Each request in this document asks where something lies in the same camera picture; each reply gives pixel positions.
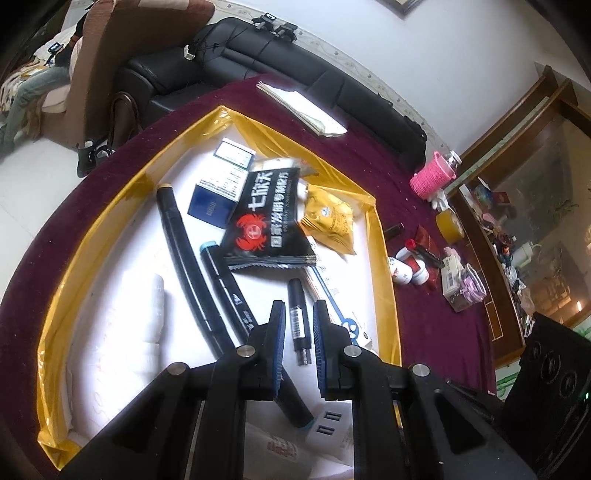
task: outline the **metal screw head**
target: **metal screw head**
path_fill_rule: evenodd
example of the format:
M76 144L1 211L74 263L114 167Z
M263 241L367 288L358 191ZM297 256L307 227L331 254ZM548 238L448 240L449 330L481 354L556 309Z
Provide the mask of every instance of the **metal screw head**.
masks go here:
M255 352L256 349L252 345L241 345L236 349L236 353L245 358L253 356Z
M347 345L343 349L343 352L345 352L346 356L352 356L353 358L356 358L361 355L361 347L358 347L357 345Z
M167 368L166 371L171 374L171 375L180 375L181 373L183 373L185 370L187 369L187 364L184 364L182 362L175 362L173 364L170 364Z
M431 373L431 370L429 370L429 367L427 365L416 364L413 366L413 373L417 377L426 377L428 374Z

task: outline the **black pen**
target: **black pen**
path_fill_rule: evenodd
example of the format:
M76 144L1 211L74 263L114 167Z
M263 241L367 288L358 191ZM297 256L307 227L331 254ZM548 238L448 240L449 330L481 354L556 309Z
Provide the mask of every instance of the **black pen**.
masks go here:
M160 211L164 236L170 256L177 271L178 280L191 308L193 317L205 340L218 359L234 348L205 279L201 274L197 258L185 230L183 218L178 211L173 188L168 184L158 186L156 204Z
M222 304L241 345L248 343L248 335L257 325L248 303L216 242L206 242L199 247L205 271L212 280L213 291Z
M404 246L407 248L407 250L415 255L420 255L421 258L429 264L429 266L434 267L434 268L439 268L442 269L445 264L443 263L443 260L441 258L439 258L437 255L431 253L429 250L427 250L425 247L423 247L422 245L419 245L418 243L416 243L415 240L413 240L412 238L409 238L408 240L406 240L404 242Z
M216 242L207 242L199 248L199 252L203 266L212 281L213 290L234 328L238 341L243 345L248 343L248 335L257 322L234 275L228 268L219 245ZM314 416L283 367L281 367L281 384L275 403L296 428L306 427L314 422Z
M292 278L287 284L287 294L290 301L291 337L294 341L297 364L310 365L310 349L312 338L310 337L310 323L308 322L308 310L306 309L306 296L299 278Z
M392 238L400 235L402 232L404 232L404 225L397 223L396 225L384 230L384 240L386 240L386 243L388 243Z

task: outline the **pink item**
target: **pink item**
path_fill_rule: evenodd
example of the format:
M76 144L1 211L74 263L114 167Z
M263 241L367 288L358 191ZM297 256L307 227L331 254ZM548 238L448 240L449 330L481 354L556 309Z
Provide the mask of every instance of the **pink item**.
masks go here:
M423 200L427 200L438 189L456 178L456 173L439 152L433 154L433 160L410 179L410 187Z

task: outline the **red crab logo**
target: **red crab logo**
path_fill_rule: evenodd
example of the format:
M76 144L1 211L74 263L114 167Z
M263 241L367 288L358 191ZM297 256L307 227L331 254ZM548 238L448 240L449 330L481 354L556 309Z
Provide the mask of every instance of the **red crab logo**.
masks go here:
M248 213L242 215L236 222L236 226L242 228L242 237L236 238L236 244L243 250L262 250L267 236L262 230L267 226L264 215Z

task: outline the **yellow plastic bag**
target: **yellow plastic bag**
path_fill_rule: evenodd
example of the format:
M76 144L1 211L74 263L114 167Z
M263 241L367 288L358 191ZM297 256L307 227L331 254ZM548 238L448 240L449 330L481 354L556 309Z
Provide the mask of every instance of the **yellow plastic bag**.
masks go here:
M297 157L318 172L306 180L353 198L365 215L369 263L374 288L379 354L382 360L401 365L400 336L388 255L375 199L324 160L247 116L220 106L188 127L134 176L95 220L56 286L37 348L38 441L54 465L61 469L80 450L67 438L64 405L67 405L65 367L77 314L101 265L121 232L155 186L191 147L234 124L246 143L268 157Z
M353 209L324 188L308 185L308 200L300 225L321 244L342 255L355 255Z

